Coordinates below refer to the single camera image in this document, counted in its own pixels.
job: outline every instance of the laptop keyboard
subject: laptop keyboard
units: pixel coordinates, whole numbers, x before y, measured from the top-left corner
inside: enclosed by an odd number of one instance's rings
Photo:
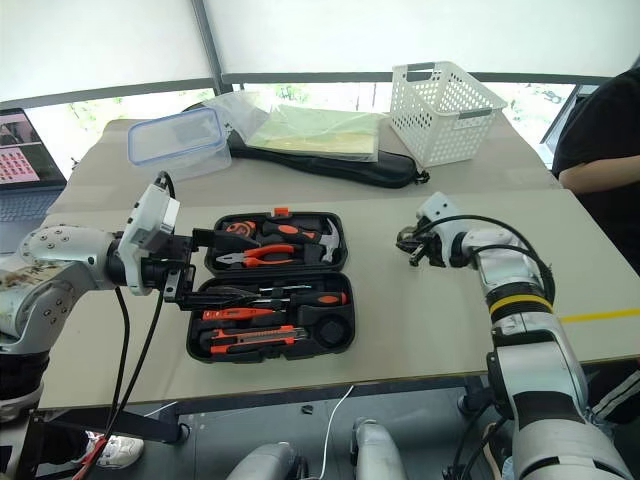
[[[39,192],[33,195],[0,197],[0,222],[42,218],[58,195],[60,192]]]

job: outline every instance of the black shirt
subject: black shirt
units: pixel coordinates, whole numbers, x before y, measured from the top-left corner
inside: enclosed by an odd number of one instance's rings
[[[560,134],[553,174],[581,163],[640,155],[640,68],[603,84],[575,106]],[[640,182],[576,195],[640,274]]]

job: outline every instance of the yellow line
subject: yellow line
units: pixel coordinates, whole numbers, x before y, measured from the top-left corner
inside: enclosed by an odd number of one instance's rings
[[[629,310],[616,310],[613,312],[588,313],[586,315],[571,315],[562,317],[562,323],[590,322],[592,320],[608,320],[610,318],[633,317],[640,316],[640,308],[631,308]]]
[[[537,302],[545,305],[549,310],[553,311],[553,307],[544,298],[537,295],[511,295],[510,297],[501,298],[489,307],[489,313],[492,314],[498,308],[504,307],[515,302]]]

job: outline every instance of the plastic food container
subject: plastic food container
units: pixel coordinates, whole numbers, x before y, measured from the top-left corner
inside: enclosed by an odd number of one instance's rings
[[[129,161],[173,180],[206,175],[231,165],[226,135],[215,110],[188,112],[140,122],[129,129]]]

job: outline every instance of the laptop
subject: laptop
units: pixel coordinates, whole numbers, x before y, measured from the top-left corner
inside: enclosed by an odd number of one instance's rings
[[[66,185],[24,111],[0,110],[0,255],[42,224]]]

